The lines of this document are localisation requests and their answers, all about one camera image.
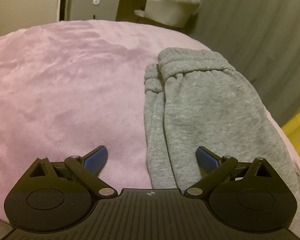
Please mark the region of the grey sweatpants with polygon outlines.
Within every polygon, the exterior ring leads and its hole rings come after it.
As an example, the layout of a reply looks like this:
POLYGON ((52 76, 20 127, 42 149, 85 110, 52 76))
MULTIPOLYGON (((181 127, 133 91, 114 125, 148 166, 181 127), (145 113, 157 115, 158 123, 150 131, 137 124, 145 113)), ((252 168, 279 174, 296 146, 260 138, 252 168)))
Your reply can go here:
POLYGON ((300 237, 300 159, 254 87, 221 54, 160 52, 145 72, 144 123, 153 187, 185 190, 198 182, 200 146, 242 162, 264 157, 296 198, 290 229, 300 237))

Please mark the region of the pink bed blanket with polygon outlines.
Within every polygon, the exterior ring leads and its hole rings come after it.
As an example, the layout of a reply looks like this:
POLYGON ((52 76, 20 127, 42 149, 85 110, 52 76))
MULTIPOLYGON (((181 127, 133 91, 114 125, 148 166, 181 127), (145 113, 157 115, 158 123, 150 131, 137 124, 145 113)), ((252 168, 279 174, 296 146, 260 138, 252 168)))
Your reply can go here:
POLYGON ((0 37, 0 219, 8 192, 38 157, 59 161, 105 145, 104 181, 116 189, 153 187, 145 72, 167 48, 211 51, 176 31, 110 21, 59 22, 0 37))

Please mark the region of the grey curtain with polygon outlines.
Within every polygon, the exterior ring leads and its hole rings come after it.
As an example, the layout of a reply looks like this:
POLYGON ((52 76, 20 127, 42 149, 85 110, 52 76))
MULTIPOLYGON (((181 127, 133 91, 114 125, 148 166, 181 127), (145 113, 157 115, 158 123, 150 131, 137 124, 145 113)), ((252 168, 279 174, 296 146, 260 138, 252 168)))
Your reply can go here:
POLYGON ((222 54, 279 125, 300 110, 300 0, 200 0, 189 35, 222 54))

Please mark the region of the white bedside cabinet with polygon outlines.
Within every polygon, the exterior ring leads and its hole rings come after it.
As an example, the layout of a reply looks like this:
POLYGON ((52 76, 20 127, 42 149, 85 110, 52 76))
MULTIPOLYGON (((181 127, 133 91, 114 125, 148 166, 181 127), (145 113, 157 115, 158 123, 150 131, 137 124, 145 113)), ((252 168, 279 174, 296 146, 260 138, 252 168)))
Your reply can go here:
POLYGON ((119 2, 120 0, 72 0, 68 19, 115 21, 119 2))

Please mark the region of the grey upholstered chair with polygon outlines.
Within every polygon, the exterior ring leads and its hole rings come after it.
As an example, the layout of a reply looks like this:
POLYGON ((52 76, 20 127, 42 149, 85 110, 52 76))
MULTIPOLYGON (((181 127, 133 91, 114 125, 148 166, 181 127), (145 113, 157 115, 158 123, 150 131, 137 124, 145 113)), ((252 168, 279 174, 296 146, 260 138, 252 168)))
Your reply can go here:
POLYGON ((183 28, 199 6, 200 0, 147 0, 145 9, 135 10, 134 15, 168 27, 183 28))

